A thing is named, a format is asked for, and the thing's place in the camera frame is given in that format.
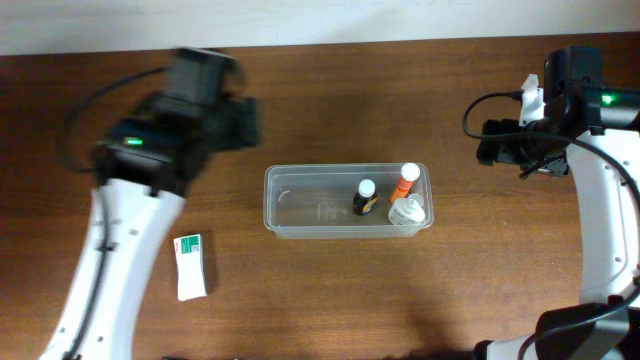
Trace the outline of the orange tube white cap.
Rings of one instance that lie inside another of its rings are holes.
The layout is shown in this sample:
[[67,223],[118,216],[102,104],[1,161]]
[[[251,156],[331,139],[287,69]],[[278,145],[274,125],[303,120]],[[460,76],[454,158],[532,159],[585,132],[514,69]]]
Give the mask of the orange tube white cap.
[[390,202],[406,198],[414,182],[419,178],[421,170],[415,163],[405,163],[400,170],[400,177],[394,191],[391,194]]

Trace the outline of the white plastic bottle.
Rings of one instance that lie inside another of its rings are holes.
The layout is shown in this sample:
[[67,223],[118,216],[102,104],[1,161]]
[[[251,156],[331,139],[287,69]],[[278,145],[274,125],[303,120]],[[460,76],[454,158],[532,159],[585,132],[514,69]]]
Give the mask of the white plastic bottle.
[[391,206],[388,219],[393,225],[419,225],[426,218],[423,206],[424,198],[418,193],[399,198]]

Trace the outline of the dark brown bottle white cap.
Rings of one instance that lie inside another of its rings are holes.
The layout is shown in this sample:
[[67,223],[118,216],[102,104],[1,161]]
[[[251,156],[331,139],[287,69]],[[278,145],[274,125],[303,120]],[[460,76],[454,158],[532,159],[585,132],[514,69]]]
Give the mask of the dark brown bottle white cap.
[[364,179],[358,184],[353,198],[353,213],[364,216],[371,212],[378,200],[377,188],[370,179]]

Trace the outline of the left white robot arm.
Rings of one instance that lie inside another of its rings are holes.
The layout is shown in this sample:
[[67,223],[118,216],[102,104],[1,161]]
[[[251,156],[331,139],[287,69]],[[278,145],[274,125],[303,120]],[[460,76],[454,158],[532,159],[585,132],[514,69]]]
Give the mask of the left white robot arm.
[[159,250],[191,184],[217,152],[259,142],[257,101],[224,52],[177,48],[163,89],[145,96],[91,151],[86,239],[44,359],[129,359]]

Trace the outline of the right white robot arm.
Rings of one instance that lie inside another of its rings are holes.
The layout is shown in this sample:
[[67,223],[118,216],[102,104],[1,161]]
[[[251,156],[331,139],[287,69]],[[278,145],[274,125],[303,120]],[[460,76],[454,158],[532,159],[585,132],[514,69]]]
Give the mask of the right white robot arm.
[[488,120],[476,138],[482,165],[572,175],[582,241],[576,306],[543,313],[534,332],[478,343],[474,359],[636,359],[639,356],[639,92],[602,82],[597,48],[551,53],[544,78],[509,98],[518,119]]

